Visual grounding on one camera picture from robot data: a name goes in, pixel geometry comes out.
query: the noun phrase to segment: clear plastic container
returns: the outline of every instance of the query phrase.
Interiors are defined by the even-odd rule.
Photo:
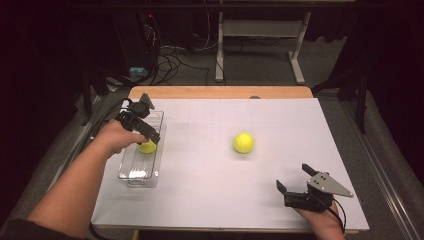
[[[154,188],[157,185],[166,128],[163,115],[161,111],[152,111],[143,119],[160,134],[161,139],[155,151],[142,153],[137,144],[125,149],[118,178],[127,181],[129,187]]]

